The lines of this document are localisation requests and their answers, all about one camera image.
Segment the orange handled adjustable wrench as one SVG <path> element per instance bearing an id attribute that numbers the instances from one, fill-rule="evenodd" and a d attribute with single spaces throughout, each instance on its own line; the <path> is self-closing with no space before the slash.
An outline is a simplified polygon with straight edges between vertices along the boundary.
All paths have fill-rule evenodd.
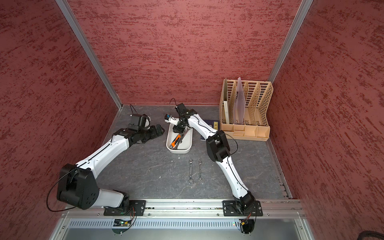
<path id="1" fill-rule="evenodd" d="M 177 136 L 175 137 L 175 139 L 171 142 L 171 144 L 170 144 L 170 149 L 171 149 L 171 150 L 174 150 L 175 143 L 176 143 L 176 141 L 178 140 L 179 137 L 180 137 L 180 136 L 177 135 Z"/>

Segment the white plastic storage tray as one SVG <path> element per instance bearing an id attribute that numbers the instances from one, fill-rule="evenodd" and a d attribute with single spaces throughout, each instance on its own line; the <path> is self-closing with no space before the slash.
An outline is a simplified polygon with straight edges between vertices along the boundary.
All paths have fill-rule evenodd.
<path id="1" fill-rule="evenodd" d="M 170 124 L 166 147 L 173 154 L 187 154 L 192 148 L 193 132 L 191 128 L 185 128 L 182 134 L 174 133 L 173 127 Z"/>

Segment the medium silver combination wrench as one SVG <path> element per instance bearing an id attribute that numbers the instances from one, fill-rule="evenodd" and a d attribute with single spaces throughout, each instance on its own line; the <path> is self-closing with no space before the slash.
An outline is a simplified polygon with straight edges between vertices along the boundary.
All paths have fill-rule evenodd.
<path id="1" fill-rule="evenodd" d="M 193 180 L 193 160 L 189 161 L 189 180 L 188 180 L 188 183 L 189 184 L 194 183 L 194 180 Z"/>

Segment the small silver combination wrench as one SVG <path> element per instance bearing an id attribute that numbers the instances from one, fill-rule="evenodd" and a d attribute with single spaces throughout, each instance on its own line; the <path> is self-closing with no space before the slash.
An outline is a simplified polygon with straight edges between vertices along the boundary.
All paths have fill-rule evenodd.
<path id="1" fill-rule="evenodd" d="M 199 161 L 199 182 L 202 181 L 202 161 Z"/>

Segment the large silver combination wrench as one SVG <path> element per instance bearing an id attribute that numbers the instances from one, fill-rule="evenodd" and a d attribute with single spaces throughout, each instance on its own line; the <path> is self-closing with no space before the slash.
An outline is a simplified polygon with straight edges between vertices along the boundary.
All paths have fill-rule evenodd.
<path id="1" fill-rule="evenodd" d="M 186 128 L 185 131 L 182 134 L 179 134 L 180 137 L 178 138 L 178 140 L 176 141 L 175 146 L 174 146 L 175 150 L 178 149 L 179 145 L 182 143 L 184 137 L 187 135 L 189 130 L 190 130 L 190 128 Z"/>

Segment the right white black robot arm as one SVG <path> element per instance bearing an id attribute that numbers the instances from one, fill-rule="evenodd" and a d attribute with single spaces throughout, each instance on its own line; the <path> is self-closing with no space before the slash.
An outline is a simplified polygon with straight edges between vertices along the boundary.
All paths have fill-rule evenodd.
<path id="1" fill-rule="evenodd" d="M 165 121 L 176 127 L 192 128 L 206 140 L 208 156 L 223 171 L 231 187 L 236 202 L 236 212 L 241 216 L 250 215 L 256 205 L 256 199 L 245 186 L 234 166 L 227 135 L 223 131 L 210 127 L 198 114 L 180 118 L 168 115 L 165 117 Z"/>

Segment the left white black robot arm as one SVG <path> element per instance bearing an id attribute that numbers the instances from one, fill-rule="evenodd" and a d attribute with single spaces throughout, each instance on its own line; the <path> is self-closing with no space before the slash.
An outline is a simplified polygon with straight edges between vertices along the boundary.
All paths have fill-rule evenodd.
<path id="1" fill-rule="evenodd" d="M 130 213 L 129 195 L 98 187 L 97 177 L 118 155 L 134 144 L 144 144 L 164 134 L 157 124 L 144 129 L 119 129 L 111 139 L 87 158 L 74 165 L 67 164 L 60 170 L 57 182 L 57 200 L 75 208 L 104 208 L 105 214 L 127 215 Z"/>

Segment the dark blue notebook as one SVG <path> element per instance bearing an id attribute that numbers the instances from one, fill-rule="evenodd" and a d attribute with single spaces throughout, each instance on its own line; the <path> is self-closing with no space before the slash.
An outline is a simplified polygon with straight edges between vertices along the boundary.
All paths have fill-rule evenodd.
<path id="1" fill-rule="evenodd" d="M 216 120 L 203 120 L 199 123 L 200 129 L 203 131 L 201 135 L 201 140 L 206 140 L 208 137 L 211 137 L 217 131 L 220 130 L 219 122 Z"/>

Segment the white booklet in organizer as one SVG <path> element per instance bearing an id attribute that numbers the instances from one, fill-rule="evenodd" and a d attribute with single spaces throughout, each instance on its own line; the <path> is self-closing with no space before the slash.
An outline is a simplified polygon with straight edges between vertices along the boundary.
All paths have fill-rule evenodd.
<path id="1" fill-rule="evenodd" d="M 230 124 L 228 101 L 223 101 L 226 124 Z"/>

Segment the translucent plastic folder sheet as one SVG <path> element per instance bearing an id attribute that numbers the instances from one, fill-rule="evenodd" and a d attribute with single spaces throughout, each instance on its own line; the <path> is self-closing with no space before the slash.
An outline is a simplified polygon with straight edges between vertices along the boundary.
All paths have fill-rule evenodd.
<path id="1" fill-rule="evenodd" d="M 234 123 L 238 125 L 244 125 L 246 100 L 244 94 L 244 88 L 242 85 L 242 79 L 237 79 L 236 98 L 234 104 Z"/>

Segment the tan plastic file organizer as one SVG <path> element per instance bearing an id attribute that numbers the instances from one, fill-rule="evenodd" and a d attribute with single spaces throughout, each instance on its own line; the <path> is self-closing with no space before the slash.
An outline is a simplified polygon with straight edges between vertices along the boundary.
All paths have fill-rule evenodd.
<path id="1" fill-rule="evenodd" d="M 220 129 L 236 140 L 266 142 L 270 138 L 267 111 L 273 94 L 273 85 L 267 81 L 242 80 L 246 107 L 244 125 L 234 123 L 234 104 L 237 80 L 223 80 L 220 104 Z M 228 101 L 230 124 L 226 124 L 223 101 Z"/>

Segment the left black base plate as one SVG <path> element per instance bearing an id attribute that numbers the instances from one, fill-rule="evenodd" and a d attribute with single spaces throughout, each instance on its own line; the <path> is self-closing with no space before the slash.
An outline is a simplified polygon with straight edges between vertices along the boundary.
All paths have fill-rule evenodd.
<path id="1" fill-rule="evenodd" d="M 117 208 L 104 207 L 104 216 L 125 217 L 125 216 L 143 216 L 147 201 L 129 200 L 123 201 Z"/>

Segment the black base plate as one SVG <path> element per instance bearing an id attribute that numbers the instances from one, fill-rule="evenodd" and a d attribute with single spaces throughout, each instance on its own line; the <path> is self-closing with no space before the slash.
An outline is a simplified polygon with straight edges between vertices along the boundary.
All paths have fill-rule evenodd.
<path id="1" fill-rule="evenodd" d="M 237 201 L 222 201 L 225 217 L 262 217 L 263 210 L 260 201 L 254 201 L 250 206 L 245 207 Z"/>
<path id="2" fill-rule="evenodd" d="M 143 216 L 147 201 L 129 200 L 123 201 L 117 208 L 104 207 L 104 216 L 125 217 L 125 216 Z"/>

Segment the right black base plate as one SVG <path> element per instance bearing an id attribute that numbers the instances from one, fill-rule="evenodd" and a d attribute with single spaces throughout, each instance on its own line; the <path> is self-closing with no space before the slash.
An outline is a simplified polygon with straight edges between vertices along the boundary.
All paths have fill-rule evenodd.
<path id="1" fill-rule="evenodd" d="M 254 201 L 250 206 L 245 207 L 237 201 L 222 201 L 225 217 L 262 217 L 263 210 L 260 201 Z"/>

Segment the aluminium front rail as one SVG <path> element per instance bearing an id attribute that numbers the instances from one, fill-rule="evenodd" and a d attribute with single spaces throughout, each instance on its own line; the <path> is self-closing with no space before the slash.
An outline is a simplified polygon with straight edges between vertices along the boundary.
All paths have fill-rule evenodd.
<path id="1" fill-rule="evenodd" d="M 61 214 L 61 219 L 218 219 L 239 218 L 235 213 L 235 205 L 224 200 L 213 199 L 147 199 L 146 204 L 136 205 L 136 214 L 121 216 L 105 216 L 104 209 L 88 210 L 72 209 Z M 300 200 L 259 200 L 251 217 L 264 219 L 306 219 L 307 215 Z"/>

